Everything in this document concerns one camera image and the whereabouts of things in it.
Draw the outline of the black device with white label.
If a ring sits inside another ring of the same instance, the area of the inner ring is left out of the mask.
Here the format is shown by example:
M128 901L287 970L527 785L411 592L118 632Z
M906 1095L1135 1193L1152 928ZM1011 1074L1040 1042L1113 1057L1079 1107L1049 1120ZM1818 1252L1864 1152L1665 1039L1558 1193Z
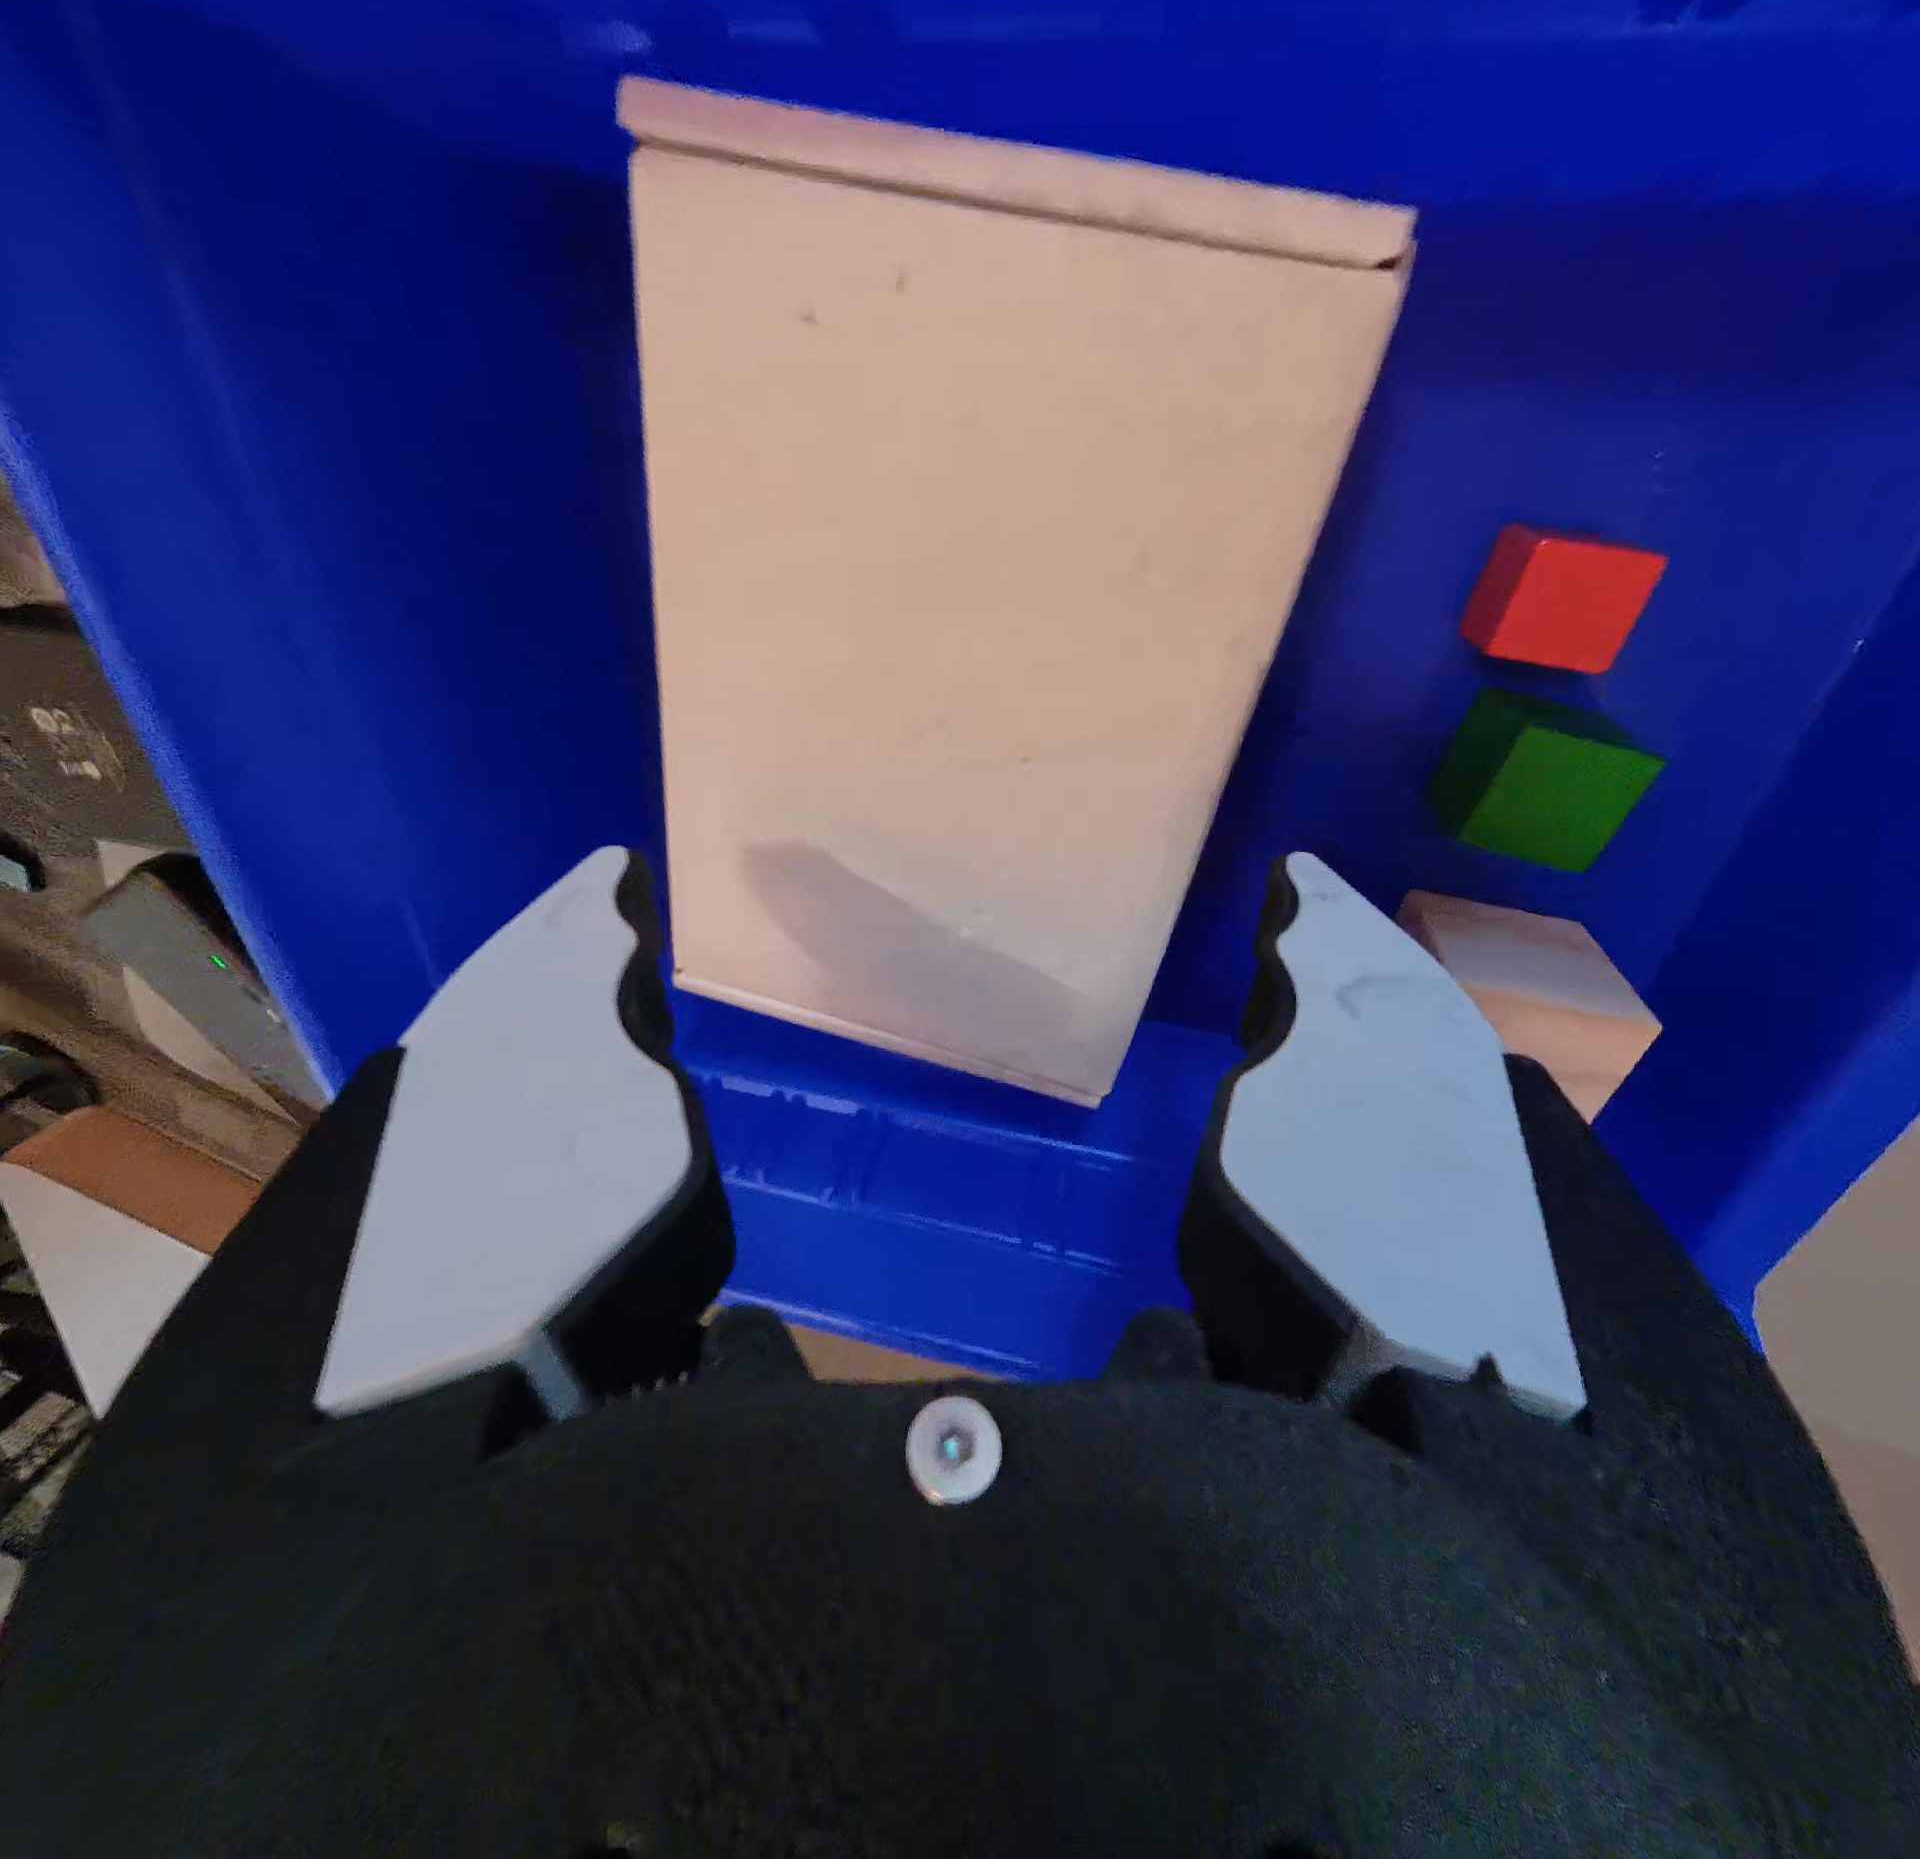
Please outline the black device with white label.
M94 840L199 851L94 645L55 603L3 612L3 840L21 889Z

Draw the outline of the blue plastic bin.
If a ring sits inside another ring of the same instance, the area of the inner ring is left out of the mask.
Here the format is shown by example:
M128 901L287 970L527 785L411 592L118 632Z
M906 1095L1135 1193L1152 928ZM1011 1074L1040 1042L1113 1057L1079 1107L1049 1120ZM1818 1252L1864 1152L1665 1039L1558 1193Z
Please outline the blue plastic bin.
M1302 609L1101 1111L677 1001L726 1173L1198 1138L1275 856L1583 920L1599 1132L1744 1319L1915 1120L1915 0L5 0L5 475L322 1078L660 851L616 84L1412 205ZM1461 612L1658 550L1613 670ZM1484 687L1668 768L1582 873L1426 808Z

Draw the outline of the white cardboard box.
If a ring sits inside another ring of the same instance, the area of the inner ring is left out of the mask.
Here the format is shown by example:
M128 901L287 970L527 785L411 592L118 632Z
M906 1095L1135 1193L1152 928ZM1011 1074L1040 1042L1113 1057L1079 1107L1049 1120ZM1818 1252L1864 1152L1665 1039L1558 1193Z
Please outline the white cardboard box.
M679 984L1117 1081L1405 305L1405 205L651 78Z

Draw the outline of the plain wooden block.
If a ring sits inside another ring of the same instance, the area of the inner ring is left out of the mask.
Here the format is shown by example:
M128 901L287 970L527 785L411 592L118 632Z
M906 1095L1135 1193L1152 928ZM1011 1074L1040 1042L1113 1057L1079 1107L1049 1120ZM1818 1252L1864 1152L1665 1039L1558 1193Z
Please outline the plain wooden block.
M1662 1036L1656 1015L1576 920L1420 889L1396 919L1469 993L1503 1047L1549 1070L1585 1122Z

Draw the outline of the grey device with green label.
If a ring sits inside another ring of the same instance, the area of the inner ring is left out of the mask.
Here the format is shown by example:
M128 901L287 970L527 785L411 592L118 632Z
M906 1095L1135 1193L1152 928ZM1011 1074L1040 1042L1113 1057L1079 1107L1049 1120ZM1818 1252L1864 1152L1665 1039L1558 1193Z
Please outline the grey device with green label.
M318 1111L328 1102L298 1031L194 855L137 861L81 911L80 931L276 1105Z

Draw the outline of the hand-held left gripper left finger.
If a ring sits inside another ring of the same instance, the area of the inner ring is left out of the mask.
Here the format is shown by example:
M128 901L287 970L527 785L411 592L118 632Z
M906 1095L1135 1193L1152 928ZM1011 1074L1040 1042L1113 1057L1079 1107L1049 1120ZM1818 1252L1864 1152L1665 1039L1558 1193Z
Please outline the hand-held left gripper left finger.
M564 1418L677 1383L734 1264L645 861L590 851L401 1037L315 1388L350 1418L512 1369Z

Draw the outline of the grey desk with wooden edge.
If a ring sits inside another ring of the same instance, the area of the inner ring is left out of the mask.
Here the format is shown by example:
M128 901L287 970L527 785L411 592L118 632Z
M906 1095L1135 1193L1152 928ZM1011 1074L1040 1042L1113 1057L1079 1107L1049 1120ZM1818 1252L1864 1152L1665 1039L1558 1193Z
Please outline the grey desk with wooden edge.
M5 1216L96 1418L259 1189L106 1107L70 1111L5 1152Z

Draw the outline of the green wooden block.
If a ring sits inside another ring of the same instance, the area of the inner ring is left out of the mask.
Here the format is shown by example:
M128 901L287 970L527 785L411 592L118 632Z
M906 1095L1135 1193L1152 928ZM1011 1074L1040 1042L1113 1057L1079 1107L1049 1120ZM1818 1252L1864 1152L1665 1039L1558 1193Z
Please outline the green wooden block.
M1590 705L1479 691L1426 784L1441 829L1553 872L1588 872L1668 764Z

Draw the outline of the red wooden block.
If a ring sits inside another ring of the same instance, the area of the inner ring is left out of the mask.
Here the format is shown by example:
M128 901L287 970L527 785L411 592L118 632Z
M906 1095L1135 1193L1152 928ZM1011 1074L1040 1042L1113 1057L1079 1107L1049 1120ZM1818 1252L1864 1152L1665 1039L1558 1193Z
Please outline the red wooden block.
M1658 550L1506 524L1461 612L1461 638L1490 661L1603 674L1665 573Z

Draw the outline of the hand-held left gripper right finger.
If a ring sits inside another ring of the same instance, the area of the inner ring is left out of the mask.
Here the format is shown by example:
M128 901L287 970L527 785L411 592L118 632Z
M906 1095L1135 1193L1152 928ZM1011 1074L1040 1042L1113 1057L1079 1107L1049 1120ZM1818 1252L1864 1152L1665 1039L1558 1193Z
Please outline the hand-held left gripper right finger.
M1347 1405L1381 1374L1588 1405L1506 1052L1449 972L1307 851L1275 862L1240 1057L1178 1221L1235 1385Z

